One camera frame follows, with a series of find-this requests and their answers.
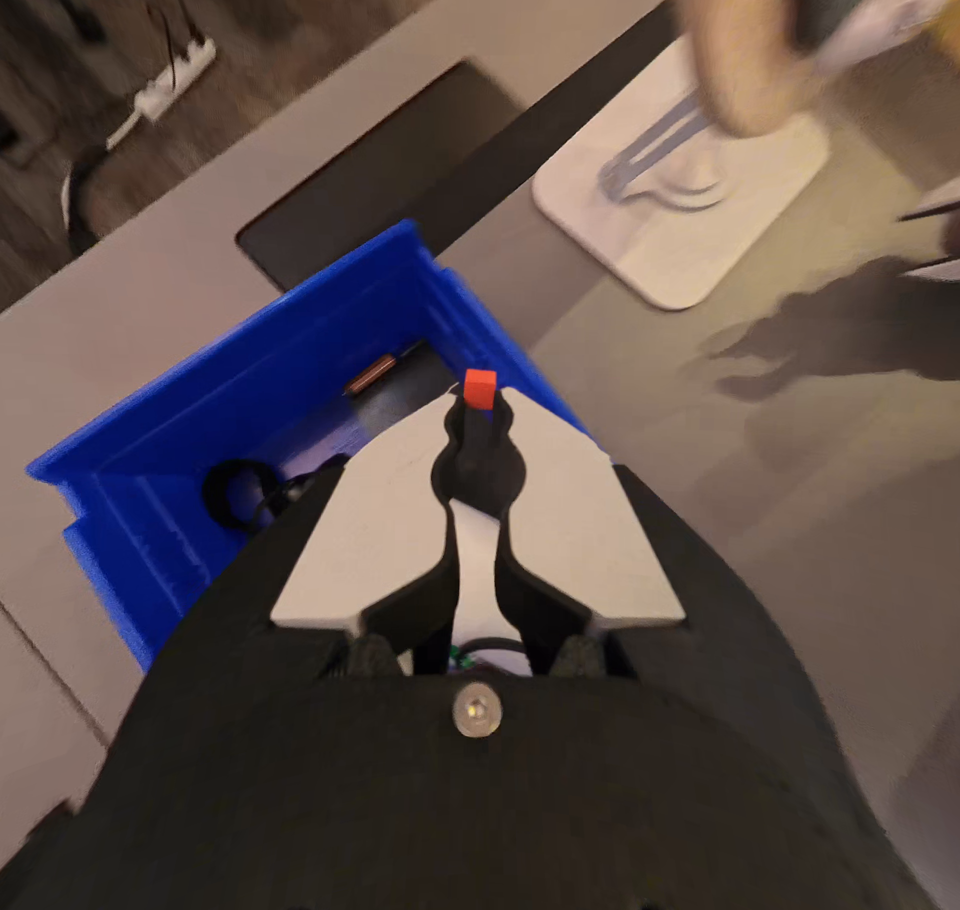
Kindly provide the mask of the blue plastic bin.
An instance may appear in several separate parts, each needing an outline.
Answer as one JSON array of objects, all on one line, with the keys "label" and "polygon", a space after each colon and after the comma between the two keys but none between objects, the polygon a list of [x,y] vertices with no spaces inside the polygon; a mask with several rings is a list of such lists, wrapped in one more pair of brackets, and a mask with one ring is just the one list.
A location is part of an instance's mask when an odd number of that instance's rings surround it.
[{"label": "blue plastic bin", "polygon": [[74,514],[64,541],[140,668],[235,559],[202,484],[230,460],[289,475],[376,435],[345,388],[387,353],[420,346],[451,375],[502,386],[582,421],[411,220],[343,256],[30,463]]}]

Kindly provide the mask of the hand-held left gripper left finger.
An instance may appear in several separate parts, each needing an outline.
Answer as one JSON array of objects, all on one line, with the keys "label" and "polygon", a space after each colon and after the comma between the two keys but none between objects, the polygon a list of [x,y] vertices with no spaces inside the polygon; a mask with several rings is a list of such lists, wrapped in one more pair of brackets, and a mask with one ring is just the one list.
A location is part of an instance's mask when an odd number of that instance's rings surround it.
[{"label": "hand-held left gripper left finger", "polygon": [[450,517],[431,476],[459,401],[434,399],[347,462],[273,605],[273,624],[358,631],[366,610],[438,566]]}]

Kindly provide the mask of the copper coloured small part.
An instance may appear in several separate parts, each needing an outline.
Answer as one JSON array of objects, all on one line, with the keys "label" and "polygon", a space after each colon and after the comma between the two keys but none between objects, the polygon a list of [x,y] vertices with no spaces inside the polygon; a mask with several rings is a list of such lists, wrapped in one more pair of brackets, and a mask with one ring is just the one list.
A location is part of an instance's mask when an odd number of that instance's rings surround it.
[{"label": "copper coloured small part", "polygon": [[402,354],[385,353],[377,357],[361,371],[352,376],[343,386],[342,395],[346,399],[356,399],[374,386],[400,362]]}]

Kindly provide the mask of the white power strip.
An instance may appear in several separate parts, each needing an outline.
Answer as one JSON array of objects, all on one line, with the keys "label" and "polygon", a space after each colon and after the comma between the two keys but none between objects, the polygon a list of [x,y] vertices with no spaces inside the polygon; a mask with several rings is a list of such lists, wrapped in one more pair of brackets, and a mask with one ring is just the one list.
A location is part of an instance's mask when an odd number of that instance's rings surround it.
[{"label": "white power strip", "polygon": [[134,115],[157,123],[207,73],[217,56],[217,46],[212,38],[201,43],[190,41],[186,55],[175,55],[172,65],[136,92]]}]

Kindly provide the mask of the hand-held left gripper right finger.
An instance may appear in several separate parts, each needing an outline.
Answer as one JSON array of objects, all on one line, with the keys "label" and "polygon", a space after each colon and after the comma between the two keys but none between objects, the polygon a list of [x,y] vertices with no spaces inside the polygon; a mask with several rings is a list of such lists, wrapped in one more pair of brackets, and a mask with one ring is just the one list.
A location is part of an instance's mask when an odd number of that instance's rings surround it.
[{"label": "hand-held left gripper right finger", "polygon": [[507,510],[513,559],[587,610],[598,631],[687,617],[609,455],[524,394],[503,396],[524,477]]}]

